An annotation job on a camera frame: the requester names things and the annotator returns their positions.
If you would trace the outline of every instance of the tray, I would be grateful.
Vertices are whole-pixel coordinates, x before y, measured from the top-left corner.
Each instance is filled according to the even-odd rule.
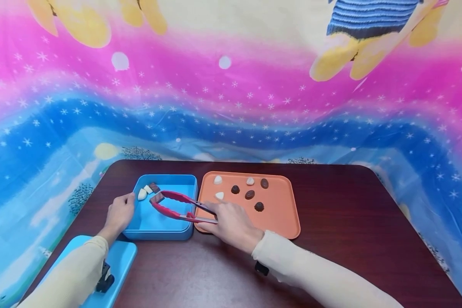
[[[222,177],[222,183],[214,184],[216,175]],[[247,185],[247,178],[253,178],[255,183]],[[261,179],[267,179],[269,188],[264,189],[260,186]],[[238,185],[239,194],[233,194],[231,188]],[[245,199],[245,193],[249,190],[255,191],[255,196],[251,200]],[[200,202],[216,202],[214,195],[217,192],[224,192],[224,200],[243,207],[253,224],[261,230],[273,231],[286,239],[295,239],[301,232],[298,211],[293,194],[293,186],[289,179],[281,175],[257,175],[241,174],[234,172],[211,171],[203,176],[202,187],[198,200]],[[258,212],[254,209],[255,204],[260,201],[264,204],[264,210]],[[195,216],[214,218],[211,214],[197,208]],[[202,233],[205,231],[195,226]]]
[[[176,191],[195,198],[197,194],[197,179],[193,175],[143,175],[133,192],[136,196],[145,185],[155,182],[161,190]],[[154,194],[147,195],[144,200],[135,202],[135,213],[132,221],[123,234],[130,240],[187,240],[193,234],[192,224],[188,221],[175,220],[160,214],[150,204]],[[179,213],[195,212],[193,205],[168,198],[160,203]]]
[[[91,237],[86,235],[80,235],[74,237],[62,251],[58,259],[53,263],[50,270],[41,280],[40,284],[43,283],[44,279],[50,274],[50,272],[57,266],[57,264],[65,258],[72,250],[82,246]],[[132,266],[133,260],[137,254],[137,247],[134,243],[128,243],[125,241],[115,241],[110,247],[107,257],[107,263],[111,266],[111,274],[115,277],[115,282],[108,289],[106,293],[94,292],[86,299],[82,308],[111,308],[115,304],[118,293],[121,290],[121,286],[127,277],[128,271]]]

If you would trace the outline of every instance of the black clip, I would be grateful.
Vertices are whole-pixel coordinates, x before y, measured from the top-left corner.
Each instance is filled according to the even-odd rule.
[[[101,271],[101,279],[99,279],[96,285],[96,292],[106,293],[108,289],[115,282],[115,277],[111,275],[111,266],[106,261],[103,261],[103,269]]]
[[[262,263],[258,262],[255,263],[255,270],[259,273],[262,273],[264,276],[267,276],[270,272],[269,268],[267,266],[263,265]]]

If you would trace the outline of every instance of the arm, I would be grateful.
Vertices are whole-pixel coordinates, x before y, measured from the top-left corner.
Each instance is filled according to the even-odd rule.
[[[199,227],[251,254],[279,281],[304,289],[326,308],[402,308],[390,295],[350,270],[271,231],[255,228],[243,207],[232,203],[207,206],[219,223],[199,223]]]
[[[252,256],[280,281],[304,289],[326,308],[402,308],[361,276],[266,231]]]
[[[133,192],[115,198],[98,235],[72,250],[18,308],[76,308],[94,292],[109,247],[133,216]]]

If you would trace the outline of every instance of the hand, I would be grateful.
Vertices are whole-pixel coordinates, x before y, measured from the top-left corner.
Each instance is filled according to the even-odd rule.
[[[135,199],[136,195],[133,192],[116,197],[108,207],[108,216],[104,227],[117,231],[118,234],[125,230],[133,217]]]
[[[214,234],[227,244],[247,254],[252,254],[255,246],[264,237],[264,231],[253,226],[243,207],[233,203],[206,203],[214,211],[217,225],[201,222],[197,226]]]

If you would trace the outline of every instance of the brown chocolate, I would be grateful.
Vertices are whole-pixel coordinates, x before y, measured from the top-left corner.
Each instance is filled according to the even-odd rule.
[[[238,187],[238,185],[234,185],[232,188],[231,188],[231,192],[235,195],[239,194],[240,193],[240,188]]]
[[[151,184],[149,184],[149,187],[152,189],[152,191],[154,192],[154,194],[157,194],[157,193],[160,191],[160,188],[159,188],[154,182],[152,182]]]
[[[262,202],[257,202],[257,204],[255,204],[255,211],[261,212],[263,210],[264,210],[264,204]]]
[[[249,190],[246,192],[245,194],[245,199],[246,200],[250,200],[251,198],[253,198],[255,196],[255,191],[253,190]]]
[[[155,203],[159,203],[161,202],[162,200],[164,200],[164,196],[162,194],[156,194],[154,195],[152,198],[150,198],[150,202],[155,202]]]
[[[269,181],[267,179],[263,178],[260,180],[260,186],[264,189],[269,188]]]

